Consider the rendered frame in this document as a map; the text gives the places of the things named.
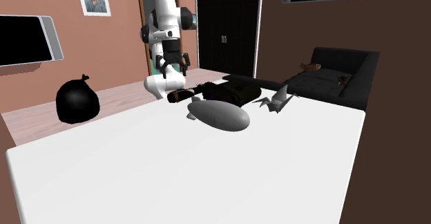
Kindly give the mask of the grey origami crane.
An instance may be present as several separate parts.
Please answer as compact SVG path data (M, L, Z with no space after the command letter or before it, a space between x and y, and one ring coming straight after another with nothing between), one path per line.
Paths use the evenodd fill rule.
M259 102L260 107L266 105L269 112L275 111L276 113L280 113L282 109L285 107L285 105L293 97L298 97L298 95L295 93L287 97L287 88L288 88L288 85L286 84L283 87L281 87L275 94L273 94L271 99L269 99L268 97L264 97L254 101L254 103Z

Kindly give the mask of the black bulky object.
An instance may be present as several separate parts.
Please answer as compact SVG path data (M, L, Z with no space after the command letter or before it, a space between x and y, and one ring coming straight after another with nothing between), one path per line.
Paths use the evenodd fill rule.
M228 102L242 107L245 104L260 97L260 87L244 82L228 81L221 84L206 82L202 91L206 100L217 100Z

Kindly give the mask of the black garbage bag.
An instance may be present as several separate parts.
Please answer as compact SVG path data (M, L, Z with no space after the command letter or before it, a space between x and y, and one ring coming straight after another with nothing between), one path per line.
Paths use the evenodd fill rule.
M89 76L64 83L56 94L56 111L61 122L77 124L87 122L99 114L99 98L87 85Z

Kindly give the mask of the black sofa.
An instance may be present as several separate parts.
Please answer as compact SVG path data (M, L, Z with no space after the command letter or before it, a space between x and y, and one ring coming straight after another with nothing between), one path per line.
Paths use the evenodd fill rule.
M365 111L379 57L375 51L316 47L311 63L321 68L286 80L287 92Z

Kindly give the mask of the black double-door wardrobe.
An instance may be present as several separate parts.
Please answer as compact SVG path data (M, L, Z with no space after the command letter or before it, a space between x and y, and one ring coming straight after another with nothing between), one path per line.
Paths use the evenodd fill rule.
M196 0L199 67L253 77L260 0Z

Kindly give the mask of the dark brown bottle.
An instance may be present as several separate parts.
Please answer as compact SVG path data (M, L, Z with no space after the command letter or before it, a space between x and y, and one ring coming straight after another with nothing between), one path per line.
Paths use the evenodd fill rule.
M198 84L196 87L193 88L182 88L175 91L171 91L167 94L167 100L170 103L178 103L201 93L203 88L204 86L202 84Z

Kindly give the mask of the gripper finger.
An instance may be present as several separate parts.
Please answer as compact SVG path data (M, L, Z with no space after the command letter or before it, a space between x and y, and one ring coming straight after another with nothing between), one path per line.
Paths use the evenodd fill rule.
M166 67L169 65L169 63L166 63L163 56L161 55L156 55L155 59L156 59L156 63L155 63L156 70L162 74L164 79L166 79Z
M184 62L182 63L182 72L183 76L186 76L186 71L188 67L191 65L189 54L188 53L182 53L182 58L184 59Z

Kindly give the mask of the white table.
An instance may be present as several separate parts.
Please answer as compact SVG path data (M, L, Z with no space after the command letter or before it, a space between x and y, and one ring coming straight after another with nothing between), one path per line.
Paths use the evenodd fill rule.
M365 113L244 109L226 132L158 100L7 150L21 224L339 224Z

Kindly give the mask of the black low table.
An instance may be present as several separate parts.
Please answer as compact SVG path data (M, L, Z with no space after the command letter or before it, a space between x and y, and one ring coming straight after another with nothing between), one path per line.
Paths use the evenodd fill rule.
M272 82L268 80L260 80L252 77L247 77L243 75L225 75L223 77L224 80L227 81L235 81L235 82L242 82L247 84L253 84L255 86L258 86L260 88L265 88L267 90L271 91L278 91L280 88L282 88L285 83L279 83L279 82Z

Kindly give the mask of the grey blimp-shaped object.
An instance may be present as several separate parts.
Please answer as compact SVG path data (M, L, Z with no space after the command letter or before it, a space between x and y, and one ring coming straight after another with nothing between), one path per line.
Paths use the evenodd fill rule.
M186 116L190 120L199 120L222 131L242 131L250 125L248 113L239 106L218 100L201 100L196 96L191 99Z

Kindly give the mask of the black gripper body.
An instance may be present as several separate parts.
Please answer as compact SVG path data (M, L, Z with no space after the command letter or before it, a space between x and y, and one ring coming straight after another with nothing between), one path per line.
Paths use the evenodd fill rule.
M165 64L183 64L181 43L179 39L164 40L162 42Z

